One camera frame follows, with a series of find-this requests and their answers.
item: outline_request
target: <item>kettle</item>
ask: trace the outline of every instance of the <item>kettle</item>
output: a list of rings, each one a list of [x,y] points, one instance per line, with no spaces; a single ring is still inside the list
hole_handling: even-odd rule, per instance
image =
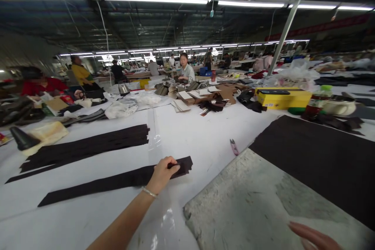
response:
[[[120,96],[126,96],[130,93],[128,86],[126,86],[124,83],[118,85],[118,91],[120,92]]]

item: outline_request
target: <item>fabric strip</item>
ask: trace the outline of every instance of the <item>fabric strip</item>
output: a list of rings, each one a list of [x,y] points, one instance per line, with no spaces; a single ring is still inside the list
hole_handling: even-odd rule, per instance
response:
[[[6,183],[24,179],[103,152],[147,144],[148,131],[147,125],[143,124],[70,143],[42,147],[36,154],[27,158],[29,162],[21,165],[21,172],[38,170],[12,177]]]
[[[177,159],[177,163],[178,165],[181,165],[181,168],[171,177],[172,179],[188,174],[193,165],[190,156]],[[155,165],[146,166],[119,175],[81,184],[79,186],[50,192],[45,198],[43,198],[38,207],[103,191],[111,191],[131,186],[145,186],[148,184],[154,173],[154,166]]]
[[[282,116],[249,148],[375,230],[375,142]]]

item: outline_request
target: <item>yellow box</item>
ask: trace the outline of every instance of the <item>yellow box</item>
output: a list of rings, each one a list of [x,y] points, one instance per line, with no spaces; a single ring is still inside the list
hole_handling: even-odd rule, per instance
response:
[[[284,90],[288,91],[289,95],[270,95],[261,93],[261,90]],[[311,92],[304,91],[298,87],[277,88],[264,87],[256,88],[255,95],[258,96],[258,101],[267,109],[288,109],[290,107],[306,107],[312,96]]]

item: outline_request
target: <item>black cone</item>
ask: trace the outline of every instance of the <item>black cone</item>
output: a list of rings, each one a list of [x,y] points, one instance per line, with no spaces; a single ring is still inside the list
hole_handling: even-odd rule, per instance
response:
[[[17,147],[19,150],[26,150],[40,143],[40,140],[26,134],[18,127],[11,127],[10,131],[12,133],[13,138],[16,140]]]

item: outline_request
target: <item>label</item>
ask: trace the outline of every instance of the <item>label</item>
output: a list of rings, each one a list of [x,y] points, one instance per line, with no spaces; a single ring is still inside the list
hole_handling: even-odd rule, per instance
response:
[[[309,106],[312,106],[312,107],[318,107],[318,108],[323,108],[325,106],[325,104],[327,103],[328,100],[315,100],[315,99],[311,99],[309,101]]]

